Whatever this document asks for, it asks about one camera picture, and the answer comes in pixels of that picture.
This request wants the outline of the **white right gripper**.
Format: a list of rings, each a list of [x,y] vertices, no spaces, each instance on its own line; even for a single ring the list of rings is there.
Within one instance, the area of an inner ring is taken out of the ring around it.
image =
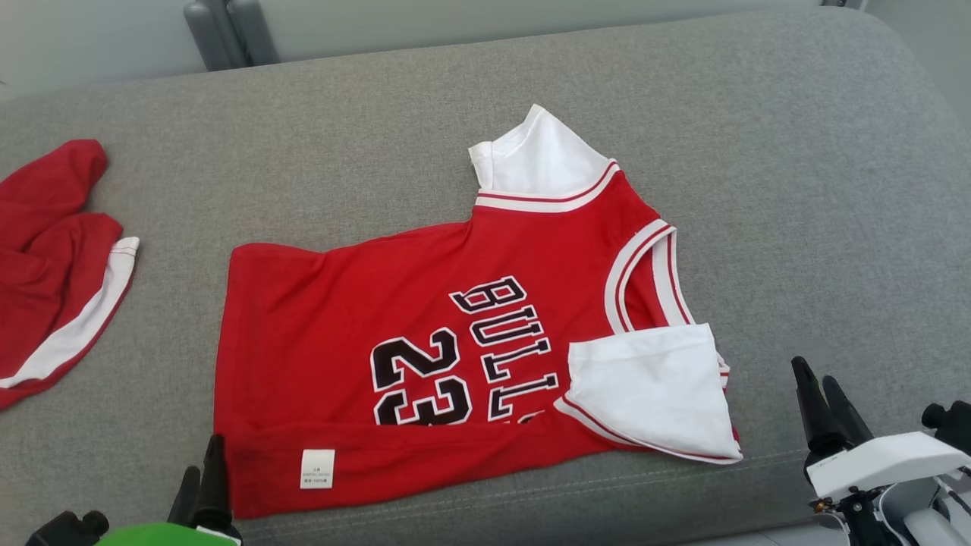
[[[822,393],[805,357],[795,356],[790,364],[810,455],[825,457],[807,469],[822,500],[842,501],[855,493],[940,475],[956,478],[961,467],[971,467],[964,450],[921,431],[876,438],[835,377],[823,376]],[[847,442],[858,447],[846,450]]]

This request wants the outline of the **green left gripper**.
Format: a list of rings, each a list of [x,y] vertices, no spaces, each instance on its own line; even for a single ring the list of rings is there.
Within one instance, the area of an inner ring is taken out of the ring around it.
[[[108,532],[95,546],[243,546],[242,539],[226,535],[232,521],[225,439],[213,435],[203,471],[198,466],[184,470],[168,522],[125,526]]]

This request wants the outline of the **red Bulls 23 jersey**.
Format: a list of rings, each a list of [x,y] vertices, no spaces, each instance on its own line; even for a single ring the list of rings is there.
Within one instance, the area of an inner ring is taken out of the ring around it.
[[[380,504],[605,450],[742,460],[677,233],[544,108],[472,146],[468,221],[234,249],[215,433],[243,519]]]

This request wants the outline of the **red shorts with white stripe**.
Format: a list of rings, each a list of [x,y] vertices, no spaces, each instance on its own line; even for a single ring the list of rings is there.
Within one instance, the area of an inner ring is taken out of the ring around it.
[[[0,412],[66,376],[130,287],[140,239],[86,211],[107,167],[71,140],[0,182]]]

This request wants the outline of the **grey fabric sofa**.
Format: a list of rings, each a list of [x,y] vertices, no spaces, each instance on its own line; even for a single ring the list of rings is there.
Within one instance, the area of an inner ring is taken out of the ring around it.
[[[538,104],[677,228],[731,367],[743,462],[604,453],[392,502],[240,522],[247,546],[662,546],[808,522],[790,359],[878,435],[971,401],[971,137],[904,42],[769,9],[143,80],[0,103],[0,177],[72,138],[142,246],[51,390],[0,412],[0,546],[66,510],[165,519],[212,430],[228,258],[462,221],[466,149]]]

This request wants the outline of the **grey post with two cylinders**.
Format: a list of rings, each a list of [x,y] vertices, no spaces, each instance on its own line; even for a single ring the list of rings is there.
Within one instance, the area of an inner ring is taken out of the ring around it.
[[[190,0],[183,15],[208,72],[280,62],[260,0]]]

